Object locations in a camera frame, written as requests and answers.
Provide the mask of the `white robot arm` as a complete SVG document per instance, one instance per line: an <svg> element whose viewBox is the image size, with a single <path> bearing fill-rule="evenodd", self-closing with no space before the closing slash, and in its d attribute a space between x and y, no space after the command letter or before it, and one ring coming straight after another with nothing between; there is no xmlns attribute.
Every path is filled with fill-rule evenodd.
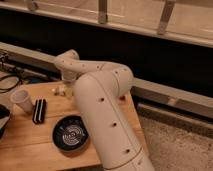
<svg viewBox="0 0 213 171"><path fill-rule="evenodd" d="M133 73L123 64L81 60L74 50L54 58L62 79L74 84L82 120L105 171L155 171L117 99L132 87Z"/></svg>

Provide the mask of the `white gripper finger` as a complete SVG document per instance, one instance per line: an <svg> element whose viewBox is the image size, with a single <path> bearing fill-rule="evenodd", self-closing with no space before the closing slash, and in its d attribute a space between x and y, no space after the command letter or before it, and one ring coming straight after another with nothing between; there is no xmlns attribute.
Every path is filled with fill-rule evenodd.
<svg viewBox="0 0 213 171"><path fill-rule="evenodd" d="M59 86L59 95L60 96L65 96L65 86Z"/></svg>
<svg viewBox="0 0 213 171"><path fill-rule="evenodd" d="M56 89L56 88L53 88L52 92L53 92L54 95L58 95L59 94L58 89Z"/></svg>

